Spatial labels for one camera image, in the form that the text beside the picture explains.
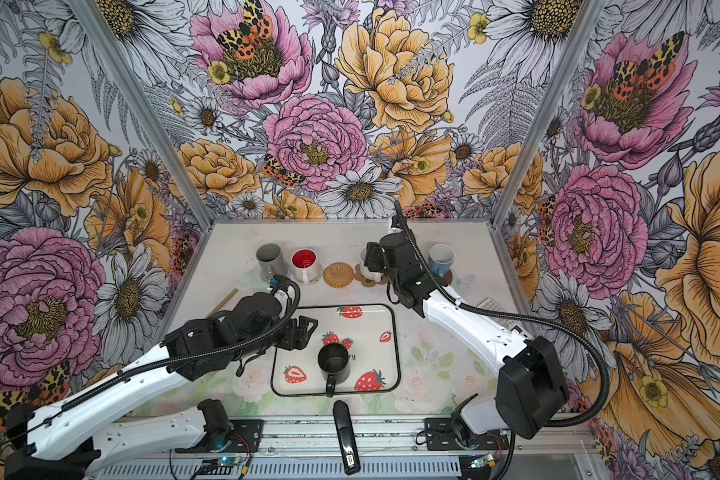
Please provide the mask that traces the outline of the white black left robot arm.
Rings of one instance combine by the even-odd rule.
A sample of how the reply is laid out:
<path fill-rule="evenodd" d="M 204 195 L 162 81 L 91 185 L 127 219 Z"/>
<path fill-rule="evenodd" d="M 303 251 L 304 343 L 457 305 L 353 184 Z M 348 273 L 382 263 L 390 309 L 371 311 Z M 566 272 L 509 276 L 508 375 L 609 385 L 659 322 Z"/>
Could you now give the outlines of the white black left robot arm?
<path fill-rule="evenodd" d="M 267 291 L 243 297 L 231 310 L 187 321 L 137 360 L 69 398 L 13 408 L 6 419 L 13 451 L 5 461 L 5 478 L 83 479 L 145 453 L 225 449 L 235 433 L 218 400 L 143 421 L 124 417 L 272 346 L 305 347 L 316 324 L 296 318 L 300 300 L 299 284 L 277 275 Z"/>

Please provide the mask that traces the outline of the tan wicker coaster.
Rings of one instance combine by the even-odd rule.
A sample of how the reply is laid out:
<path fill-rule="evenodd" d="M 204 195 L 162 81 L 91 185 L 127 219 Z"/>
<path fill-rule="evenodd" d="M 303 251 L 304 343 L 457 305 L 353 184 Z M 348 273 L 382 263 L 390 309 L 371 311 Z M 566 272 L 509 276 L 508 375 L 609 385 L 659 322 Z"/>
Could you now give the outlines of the tan wicker coaster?
<path fill-rule="evenodd" d="M 334 262 L 323 270 L 323 280 L 334 289 L 347 287 L 354 280 L 354 269 L 345 262 Z"/>

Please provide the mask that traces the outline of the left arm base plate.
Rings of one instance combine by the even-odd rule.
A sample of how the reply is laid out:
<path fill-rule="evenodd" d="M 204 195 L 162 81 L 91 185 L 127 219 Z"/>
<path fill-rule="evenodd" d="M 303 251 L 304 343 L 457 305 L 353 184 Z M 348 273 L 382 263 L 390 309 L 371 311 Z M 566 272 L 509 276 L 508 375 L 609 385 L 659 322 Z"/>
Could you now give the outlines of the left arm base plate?
<path fill-rule="evenodd" d="M 203 427 L 200 441 L 177 453 L 255 453 L 259 449 L 264 422 L 262 420 L 231 420 Z"/>

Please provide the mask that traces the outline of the brown paw shaped coaster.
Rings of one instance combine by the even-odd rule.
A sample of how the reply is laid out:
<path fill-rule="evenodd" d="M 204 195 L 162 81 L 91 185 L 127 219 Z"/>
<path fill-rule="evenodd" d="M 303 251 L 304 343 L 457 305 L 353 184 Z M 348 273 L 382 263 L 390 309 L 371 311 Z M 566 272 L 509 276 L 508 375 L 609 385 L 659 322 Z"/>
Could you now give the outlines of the brown paw shaped coaster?
<path fill-rule="evenodd" d="M 381 283 L 366 282 L 360 274 L 359 264 L 357 264 L 355 266 L 354 279 L 356 281 L 360 282 L 363 287 L 372 288 L 372 287 L 378 286 L 378 285 L 385 285 L 387 283 L 387 279 L 384 275 L 383 275 L 383 277 L 384 277 L 384 279 L 382 280 Z"/>

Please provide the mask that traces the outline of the red mug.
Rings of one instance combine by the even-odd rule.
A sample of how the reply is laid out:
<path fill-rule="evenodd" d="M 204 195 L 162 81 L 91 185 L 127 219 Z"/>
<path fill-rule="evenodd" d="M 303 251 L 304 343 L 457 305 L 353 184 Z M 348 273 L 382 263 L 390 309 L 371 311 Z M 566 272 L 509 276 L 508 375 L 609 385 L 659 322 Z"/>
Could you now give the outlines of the red mug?
<path fill-rule="evenodd" d="M 294 277 L 297 282 L 309 284 L 317 281 L 321 275 L 321 267 L 317 254 L 309 248 L 297 250 L 291 256 Z"/>

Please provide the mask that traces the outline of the white blue mug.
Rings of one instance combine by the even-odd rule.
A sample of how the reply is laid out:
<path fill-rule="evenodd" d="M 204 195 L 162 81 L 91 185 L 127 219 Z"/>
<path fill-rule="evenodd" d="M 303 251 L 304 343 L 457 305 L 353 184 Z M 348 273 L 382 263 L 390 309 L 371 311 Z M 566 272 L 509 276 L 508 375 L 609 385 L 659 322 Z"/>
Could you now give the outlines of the white blue mug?
<path fill-rule="evenodd" d="M 454 250 L 446 244 L 433 245 L 428 253 L 428 266 L 437 276 L 444 278 L 455 260 Z"/>

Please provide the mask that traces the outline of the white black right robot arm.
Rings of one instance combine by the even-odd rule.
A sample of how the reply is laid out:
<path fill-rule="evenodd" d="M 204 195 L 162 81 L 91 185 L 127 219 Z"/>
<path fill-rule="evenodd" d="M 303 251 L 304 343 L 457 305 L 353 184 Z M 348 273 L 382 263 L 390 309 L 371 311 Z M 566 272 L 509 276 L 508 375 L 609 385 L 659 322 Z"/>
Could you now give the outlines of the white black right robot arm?
<path fill-rule="evenodd" d="M 451 429 L 460 445 L 472 445 L 478 436 L 494 430 L 531 439 L 545 427 L 586 423 L 604 408 L 610 390 L 607 364 L 590 340 L 560 324 L 536 317 L 529 320 L 580 344 L 601 376 L 590 406 L 573 417 L 559 419 L 556 414 L 568 403 L 570 391 L 552 343 L 542 336 L 530 338 L 523 329 L 510 329 L 502 323 L 523 321 L 523 316 L 465 303 L 424 264 L 411 232 L 396 231 L 368 243 L 363 264 L 387 278 L 400 305 L 461 340 L 494 371 L 495 394 L 474 394 L 451 415 Z"/>

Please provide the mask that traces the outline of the grey mug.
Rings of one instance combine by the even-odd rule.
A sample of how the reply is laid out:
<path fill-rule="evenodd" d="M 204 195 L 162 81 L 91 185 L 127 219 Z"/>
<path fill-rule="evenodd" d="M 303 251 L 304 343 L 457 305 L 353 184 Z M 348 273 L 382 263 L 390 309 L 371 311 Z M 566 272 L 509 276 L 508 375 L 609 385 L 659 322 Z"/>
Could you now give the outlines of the grey mug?
<path fill-rule="evenodd" d="M 257 249 L 255 257 L 263 281 L 269 282 L 277 275 L 288 275 L 288 265 L 279 245 L 275 243 L 264 244 Z"/>

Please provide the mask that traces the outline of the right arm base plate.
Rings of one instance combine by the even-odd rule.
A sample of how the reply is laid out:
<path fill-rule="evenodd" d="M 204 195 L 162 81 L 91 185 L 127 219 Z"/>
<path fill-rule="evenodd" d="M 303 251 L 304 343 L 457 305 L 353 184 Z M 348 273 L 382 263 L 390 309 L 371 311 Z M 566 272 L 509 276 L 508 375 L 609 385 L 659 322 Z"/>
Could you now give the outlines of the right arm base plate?
<path fill-rule="evenodd" d="M 476 434 L 463 421 L 446 417 L 426 418 L 424 430 L 417 436 L 417 440 L 424 441 L 428 451 L 489 450 L 498 452 L 509 447 L 509 437 L 501 430 Z"/>

